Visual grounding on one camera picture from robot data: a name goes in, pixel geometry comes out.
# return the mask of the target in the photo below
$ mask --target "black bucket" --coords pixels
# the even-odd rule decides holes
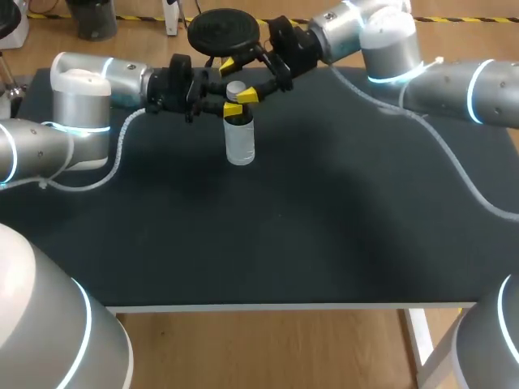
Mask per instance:
[[[66,0],[78,25],[79,38],[104,41],[117,33],[113,0]]]

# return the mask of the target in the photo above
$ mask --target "yellow black warning tape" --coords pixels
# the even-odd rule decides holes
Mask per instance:
[[[70,15],[40,15],[29,13],[27,15],[29,19],[70,19]],[[117,15],[118,20],[135,20],[141,22],[164,22],[163,17],[150,17],[150,16],[129,16],[129,15]],[[188,22],[191,22],[193,18],[186,18]],[[519,23],[519,17],[517,18],[438,18],[434,16],[415,16],[414,20],[422,23]],[[269,19],[257,19],[259,25],[267,24]],[[293,25],[308,24],[307,19],[291,19],[290,22]]]

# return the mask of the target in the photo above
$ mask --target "clear plastic bottle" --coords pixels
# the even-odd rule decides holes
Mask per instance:
[[[227,85],[227,98],[235,102],[236,95],[246,89],[241,81]],[[225,149],[227,159],[233,165],[248,165],[255,157],[254,118],[251,109],[244,105],[239,115],[224,118]]]

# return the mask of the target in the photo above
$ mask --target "glowing blue light ring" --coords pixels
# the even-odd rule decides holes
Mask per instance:
[[[75,372],[79,368],[79,364],[83,360],[84,354],[87,351],[88,342],[90,341],[90,333],[92,332],[92,307],[90,306],[90,300],[88,300],[88,295],[84,291],[83,287],[78,283],[78,281],[72,279],[79,287],[81,294],[83,295],[84,304],[87,308],[87,325],[84,329],[83,340],[81,341],[81,346],[79,347],[78,355],[75,357],[74,362],[72,363],[71,368],[66,373],[65,378],[59,383],[56,389],[65,389],[66,385],[74,377]]]
[[[493,62],[493,59],[487,59],[485,62],[483,62],[481,65],[478,66],[478,69],[474,72],[472,75],[472,79],[469,83],[469,89],[467,90],[467,109],[469,110],[469,115],[472,120],[474,120],[478,124],[483,124],[477,117],[476,113],[474,112],[474,88],[476,86],[476,81],[478,81],[478,77],[485,68],[486,65],[488,65],[490,62]]]
[[[403,75],[397,75],[395,77],[390,77],[388,79],[373,79],[372,77],[367,77],[372,83],[397,83],[399,81],[410,81],[415,77],[418,77],[426,70],[426,67],[423,65],[423,61],[416,66],[414,69],[407,71]]]
[[[500,327],[501,332],[503,333],[504,341],[506,342],[506,345],[508,346],[508,349],[512,353],[513,357],[515,358],[517,364],[519,364],[519,352],[516,349],[515,344],[512,341],[512,338],[510,337],[510,334],[508,333],[508,328],[506,327],[506,323],[504,322],[504,314],[503,314],[503,292],[504,287],[506,286],[506,283],[510,279],[511,276],[508,276],[505,281],[503,281],[503,284],[500,288],[500,294],[497,297],[497,317],[500,321]]]
[[[13,165],[11,167],[11,172],[9,173],[5,181],[0,182],[0,184],[5,185],[15,176],[16,169],[18,168],[18,152],[16,151],[15,140],[13,139],[13,136],[7,130],[7,128],[4,125],[0,124],[0,130],[2,130],[2,132],[7,137],[7,142],[9,142],[9,145],[11,146],[11,150],[13,152]]]
[[[110,127],[100,127],[100,128],[84,128],[84,127],[71,127],[64,126],[55,122],[43,122],[41,123],[44,126],[52,126],[55,130],[60,130],[63,132],[78,132],[78,133],[87,133],[87,134],[98,134],[100,132],[110,131]]]
[[[101,77],[103,79],[106,78],[106,72],[108,71],[108,68],[110,66],[110,64],[114,61],[114,59],[112,57],[108,58],[105,62],[105,65],[103,65],[103,70],[101,71]]]
[[[346,4],[353,13],[355,13],[356,19],[357,19],[360,27],[365,28],[366,23],[364,22],[364,19],[362,18],[362,12],[360,11],[360,8],[358,8],[356,5],[354,5],[352,2],[349,2],[348,0],[342,0],[342,2],[344,4]]]

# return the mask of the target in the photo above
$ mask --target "black table mat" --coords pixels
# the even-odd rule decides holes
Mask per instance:
[[[364,83],[363,71],[343,71]],[[51,107],[39,71],[19,116],[50,120]],[[128,113],[112,110],[113,145]],[[519,212],[506,130],[431,122],[482,193]],[[519,271],[519,225],[476,203],[421,126],[378,112],[330,70],[259,105],[255,133],[255,162],[237,167],[220,119],[139,118],[112,182],[0,193],[0,221],[107,306],[475,301]],[[109,168],[60,181],[87,184]]]

